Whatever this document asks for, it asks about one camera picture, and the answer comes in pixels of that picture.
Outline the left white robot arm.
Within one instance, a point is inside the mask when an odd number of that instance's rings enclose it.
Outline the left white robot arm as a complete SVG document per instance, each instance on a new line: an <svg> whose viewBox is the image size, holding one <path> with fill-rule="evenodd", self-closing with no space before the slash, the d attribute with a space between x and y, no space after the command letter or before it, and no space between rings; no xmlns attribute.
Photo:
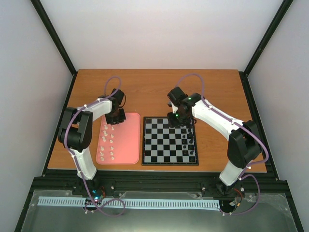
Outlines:
<svg viewBox="0 0 309 232"><path fill-rule="evenodd" d="M100 190L100 182L94 177L97 169L90 154L93 122L105 116L107 124L117 125L126 119L123 107L126 100L123 91L113 89L109 96L100 96L94 102L79 108L67 107L58 131L58 141L69 151L77 168L77 175L85 179L83 188L89 194Z"/></svg>

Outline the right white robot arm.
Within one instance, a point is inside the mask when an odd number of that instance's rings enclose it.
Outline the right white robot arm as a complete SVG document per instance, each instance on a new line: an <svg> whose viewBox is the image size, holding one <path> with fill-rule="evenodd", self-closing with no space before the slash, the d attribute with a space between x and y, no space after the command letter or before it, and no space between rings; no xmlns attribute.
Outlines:
<svg viewBox="0 0 309 232"><path fill-rule="evenodd" d="M216 184L218 193L227 195L232 186L242 179L246 170L258 164L256 158L265 151L257 125L251 120L244 122L233 118L200 94L189 96L179 87L172 89L167 97L172 107L172 112L167 114L171 127L187 126L194 119L199 119L227 139L228 162Z"/></svg>

